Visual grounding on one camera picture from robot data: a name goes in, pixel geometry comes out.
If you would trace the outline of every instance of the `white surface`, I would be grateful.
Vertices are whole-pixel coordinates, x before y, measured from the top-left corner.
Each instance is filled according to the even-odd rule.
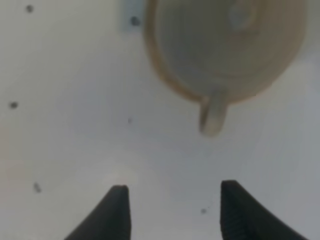
[[[231,106],[211,139],[198,132],[199,107],[158,80],[141,28],[129,26],[140,0],[1,0],[0,239],[63,239],[127,184],[132,240],[220,240],[228,179],[318,239],[320,2],[309,8],[298,59]]]

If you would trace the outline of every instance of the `white table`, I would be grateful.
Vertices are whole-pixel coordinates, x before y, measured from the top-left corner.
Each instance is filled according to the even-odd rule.
[[[158,80],[130,25],[142,0],[1,0],[0,239],[63,239],[127,184],[132,240],[220,240],[229,179],[319,239],[320,2],[309,8],[296,61],[205,138],[199,106]]]

